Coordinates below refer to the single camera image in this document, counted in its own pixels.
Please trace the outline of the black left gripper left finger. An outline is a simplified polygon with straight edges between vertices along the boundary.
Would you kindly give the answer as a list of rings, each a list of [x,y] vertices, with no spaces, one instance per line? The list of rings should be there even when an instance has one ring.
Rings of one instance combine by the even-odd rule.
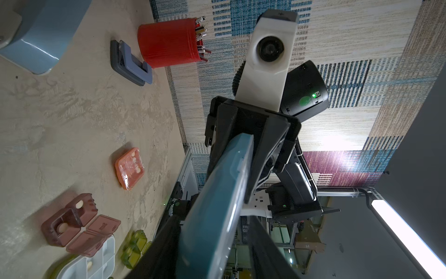
[[[126,279],[175,279],[178,244],[181,233],[180,218],[172,216],[162,227],[152,245],[127,274]]]

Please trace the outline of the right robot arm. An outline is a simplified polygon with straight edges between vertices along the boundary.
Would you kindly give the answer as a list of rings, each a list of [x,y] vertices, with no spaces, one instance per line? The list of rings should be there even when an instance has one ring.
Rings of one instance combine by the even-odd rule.
[[[212,99],[206,122],[205,145],[211,148],[207,175],[217,166],[231,139],[241,133],[254,137],[247,194],[253,194],[271,173],[280,182],[267,188],[268,209],[282,224],[302,222],[323,214],[317,186],[303,155],[298,133],[302,122],[329,106],[328,90],[313,61],[288,73],[279,112],[272,112],[223,96]]]

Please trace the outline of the orange pillbox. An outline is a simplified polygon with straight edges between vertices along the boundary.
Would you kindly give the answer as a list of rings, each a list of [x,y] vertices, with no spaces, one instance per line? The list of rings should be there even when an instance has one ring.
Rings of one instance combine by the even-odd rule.
[[[119,183],[124,190],[130,191],[144,176],[145,168],[139,148],[132,148],[115,161]]]

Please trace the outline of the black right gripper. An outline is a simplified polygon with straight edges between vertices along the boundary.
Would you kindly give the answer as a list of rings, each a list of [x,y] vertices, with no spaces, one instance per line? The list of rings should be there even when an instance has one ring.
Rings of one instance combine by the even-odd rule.
[[[207,180],[233,137],[254,136],[255,153],[250,168],[244,203],[250,202],[261,173],[277,145],[283,140],[273,171],[281,173],[288,164],[302,128],[301,122],[283,113],[259,108],[223,96],[212,99],[205,130],[205,146],[211,147]]]

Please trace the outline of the blue six-compartment pillbox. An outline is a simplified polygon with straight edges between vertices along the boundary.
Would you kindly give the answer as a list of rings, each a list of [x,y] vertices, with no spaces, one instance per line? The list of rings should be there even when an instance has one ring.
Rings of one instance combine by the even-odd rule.
[[[180,233],[178,279],[220,279],[246,194],[254,137],[233,138],[209,175]]]

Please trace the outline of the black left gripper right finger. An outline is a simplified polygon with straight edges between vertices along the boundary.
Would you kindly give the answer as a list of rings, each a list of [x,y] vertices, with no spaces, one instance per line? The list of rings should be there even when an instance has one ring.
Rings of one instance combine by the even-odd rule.
[[[249,253],[253,279],[299,279],[256,216],[249,216]]]

